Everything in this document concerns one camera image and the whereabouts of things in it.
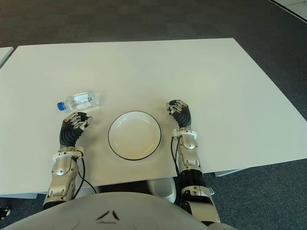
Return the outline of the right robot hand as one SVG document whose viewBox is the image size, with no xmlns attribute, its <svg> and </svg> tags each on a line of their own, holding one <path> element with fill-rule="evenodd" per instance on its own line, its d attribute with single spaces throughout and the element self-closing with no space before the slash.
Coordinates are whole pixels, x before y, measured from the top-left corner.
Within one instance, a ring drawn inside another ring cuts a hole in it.
<svg viewBox="0 0 307 230">
<path fill-rule="evenodd" d="M 189 106 L 182 100 L 171 100 L 166 103 L 166 110 L 177 122 L 179 128 L 191 128 Z"/>
</svg>

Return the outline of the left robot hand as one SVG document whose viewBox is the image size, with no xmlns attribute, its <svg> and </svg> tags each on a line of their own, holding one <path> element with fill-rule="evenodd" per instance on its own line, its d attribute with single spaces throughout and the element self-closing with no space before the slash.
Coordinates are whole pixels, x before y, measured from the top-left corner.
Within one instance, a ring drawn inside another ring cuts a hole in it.
<svg viewBox="0 0 307 230">
<path fill-rule="evenodd" d="M 60 149 L 75 148 L 75 144 L 84 130 L 91 124 L 92 116 L 84 112 L 73 112 L 62 122 L 59 133 Z"/>
</svg>

